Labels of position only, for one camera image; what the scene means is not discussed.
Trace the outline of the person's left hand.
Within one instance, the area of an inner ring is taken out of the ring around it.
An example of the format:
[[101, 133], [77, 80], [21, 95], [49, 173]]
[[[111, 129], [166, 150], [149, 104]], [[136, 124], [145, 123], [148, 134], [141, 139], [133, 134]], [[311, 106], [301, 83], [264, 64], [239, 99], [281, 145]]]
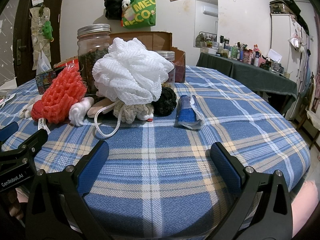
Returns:
[[28, 202], [27, 195], [24, 194], [20, 188], [17, 188], [8, 193], [8, 199], [10, 203], [9, 214], [11, 215], [11, 217], [16, 218], [20, 222], [21, 226], [25, 228], [25, 223], [22, 220], [24, 216], [24, 208], [22, 207], [22, 205]]

